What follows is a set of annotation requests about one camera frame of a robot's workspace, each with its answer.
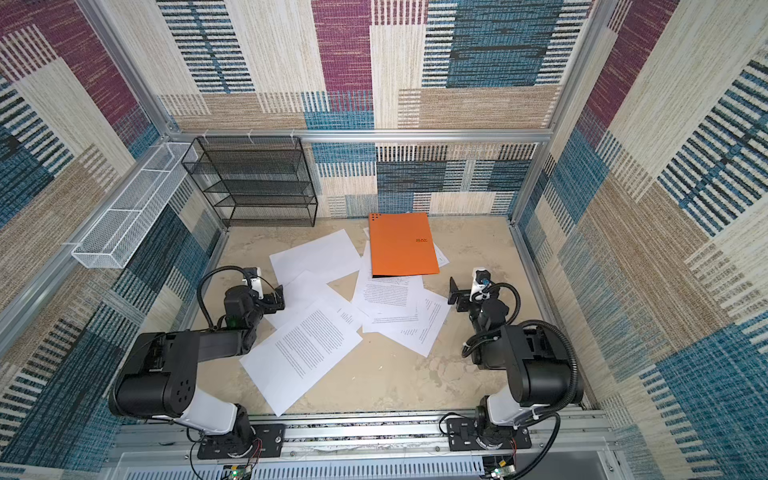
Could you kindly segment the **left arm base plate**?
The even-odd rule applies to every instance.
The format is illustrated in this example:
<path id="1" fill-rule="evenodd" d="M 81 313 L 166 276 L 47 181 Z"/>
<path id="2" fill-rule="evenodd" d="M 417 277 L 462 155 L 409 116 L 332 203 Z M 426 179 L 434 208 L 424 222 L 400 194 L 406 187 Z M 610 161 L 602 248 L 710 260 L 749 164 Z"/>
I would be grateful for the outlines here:
<path id="1" fill-rule="evenodd" d="M 251 425 L 244 434 L 205 437 L 196 454 L 199 460 L 245 461 L 277 458 L 281 455 L 286 425 L 280 423 Z"/>

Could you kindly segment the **orange black file folder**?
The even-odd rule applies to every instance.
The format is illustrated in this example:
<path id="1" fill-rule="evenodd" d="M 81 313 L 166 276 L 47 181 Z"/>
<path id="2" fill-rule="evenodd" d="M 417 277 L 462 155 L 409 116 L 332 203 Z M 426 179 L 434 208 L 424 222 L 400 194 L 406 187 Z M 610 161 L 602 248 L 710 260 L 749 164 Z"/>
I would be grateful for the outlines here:
<path id="1" fill-rule="evenodd" d="M 426 213 L 370 214 L 369 235 L 374 277 L 440 272 Z"/>

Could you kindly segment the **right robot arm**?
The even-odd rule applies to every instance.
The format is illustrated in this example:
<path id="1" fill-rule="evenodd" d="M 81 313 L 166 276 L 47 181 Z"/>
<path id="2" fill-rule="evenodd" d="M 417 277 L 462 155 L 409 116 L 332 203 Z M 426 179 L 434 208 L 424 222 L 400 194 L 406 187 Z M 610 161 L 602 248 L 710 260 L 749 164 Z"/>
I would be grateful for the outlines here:
<path id="1" fill-rule="evenodd" d="M 583 385 L 574 347 L 550 323 L 519 321 L 520 293 L 509 283 L 493 281 L 487 270 L 475 271 L 468 289 L 451 279 L 448 304 L 467 313 L 474 330 L 461 355 L 480 370 L 506 374 L 506 385 L 484 396 L 473 417 L 448 415 L 439 422 L 447 428 L 451 448 L 529 448 L 530 427 L 581 401 Z"/>

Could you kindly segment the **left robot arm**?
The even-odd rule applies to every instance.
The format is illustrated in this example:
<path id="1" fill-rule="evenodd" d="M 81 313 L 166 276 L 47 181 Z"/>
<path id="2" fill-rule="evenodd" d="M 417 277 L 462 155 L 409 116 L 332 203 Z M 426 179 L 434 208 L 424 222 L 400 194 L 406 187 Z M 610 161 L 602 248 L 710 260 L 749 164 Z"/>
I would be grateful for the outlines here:
<path id="1" fill-rule="evenodd" d="M 241 274 L 242 282 L 226 290 L 224 314 L 213 320 L 203 288 L 214 275 Z M 224 402 L 197 387 L 198 365 L 250 352 L 257 328 L 267 315 L 286 307 L 284 288 L 270 285 L 256 267 L 217 267 L 196 286 L 196 301 L 207 327 L 198 330 L 149 332 L 139 335 L 116 375 L 108 407 L 117 417 L 157 420 L 200 434 L 200 459 L 244 458 L 269 447 L 272 436 L 258 433 L 247 409 Z"/>

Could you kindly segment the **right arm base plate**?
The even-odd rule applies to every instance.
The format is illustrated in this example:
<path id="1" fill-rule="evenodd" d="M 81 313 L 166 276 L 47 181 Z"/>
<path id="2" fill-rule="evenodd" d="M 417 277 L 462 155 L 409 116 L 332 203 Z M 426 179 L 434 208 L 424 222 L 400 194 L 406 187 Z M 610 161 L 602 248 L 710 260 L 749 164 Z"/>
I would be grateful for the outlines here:
<path id="1" fill-rule="evenodd" d="M 451 451 L 499 451 L 530 449 L 527 430 L 480 425 L 475 418 L 449 412 L 438 421 L 438 429 L 448 439 Z"/>

